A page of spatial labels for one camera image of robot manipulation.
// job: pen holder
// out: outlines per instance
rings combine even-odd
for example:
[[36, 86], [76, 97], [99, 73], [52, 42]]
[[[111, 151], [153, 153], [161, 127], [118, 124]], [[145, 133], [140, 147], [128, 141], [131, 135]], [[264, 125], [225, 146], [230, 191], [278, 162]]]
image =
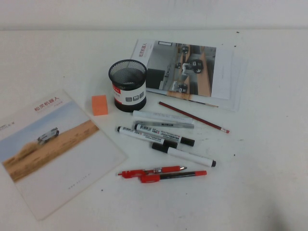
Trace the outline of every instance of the pen holder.
[[146, 67], [141, 62], [126, 59], [116, 62], [109, 69], [115, 106], [123, 112], [142, 109], [146, 104]]

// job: black marker cap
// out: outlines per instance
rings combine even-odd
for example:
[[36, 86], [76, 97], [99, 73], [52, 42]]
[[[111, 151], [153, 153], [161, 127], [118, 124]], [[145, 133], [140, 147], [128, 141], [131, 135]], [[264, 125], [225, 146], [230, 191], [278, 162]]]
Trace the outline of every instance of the black marker cap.
[[178, 143], [173, 142], [173, 141], [167, 141], [167, 140], [164, 140], [163, 145], [167, 146], [167, 147], [171, 147], [171, 148], [177, 148], [178, 147]]
[[183, 144], [192, 146], [192, 147], [194, 146], [194, 140], [191, 140], [191, 139], [188, 139], [188, 138], [185, 138], [185, 137], [182, 137], [180, 142], [183, 143]]
[[164, 152], [164, 153], [168, 153], [168, 149], [169, 149], [168, 146], [164, 146], [164, 145], [159, 144], [159, 143], [153, 143], [152, 148], [155, 149], [155, 150]]

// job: booklet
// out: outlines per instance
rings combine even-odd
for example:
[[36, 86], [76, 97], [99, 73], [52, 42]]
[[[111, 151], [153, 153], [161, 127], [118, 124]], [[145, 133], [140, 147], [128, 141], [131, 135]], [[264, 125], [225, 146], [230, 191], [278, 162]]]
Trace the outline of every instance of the booklet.
[[63, 90], [0, 120], [0, 150], [38, 220], [126, 159]]
[[146, 88], [228, 100], [233, 52], [139, 39], [132, 59], [147, 67]]
[[241, 94], [247, 65], [247, 60], [240, 57], [233, 58], [231, 66], [231, 97], [228, 100], [217, 99], [213, 97], [202, 97], [199, 95], [189, 95], [172, 91], [163, 91], [157, 89], [147, 89], [147, 91], [208, 106], [219, 107], [226, 110], [238, 111], [240, 108]]

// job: white wall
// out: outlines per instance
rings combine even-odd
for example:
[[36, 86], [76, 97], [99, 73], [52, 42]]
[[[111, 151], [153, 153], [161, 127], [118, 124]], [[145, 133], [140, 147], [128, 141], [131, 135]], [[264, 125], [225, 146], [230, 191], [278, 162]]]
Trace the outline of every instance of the white wall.
[[308, 27], [307, 0], [1, 0], [0, 30]]

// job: sky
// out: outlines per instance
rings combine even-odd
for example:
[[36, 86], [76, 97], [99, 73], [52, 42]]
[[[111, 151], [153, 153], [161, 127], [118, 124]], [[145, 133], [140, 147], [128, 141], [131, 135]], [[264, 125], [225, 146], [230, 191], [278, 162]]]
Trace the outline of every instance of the sky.
[[57, 127], [60, 134], [90, 118], [71, 101], [15, 134], [0, 141], [0, 163], [17, 154], [28, 142]]

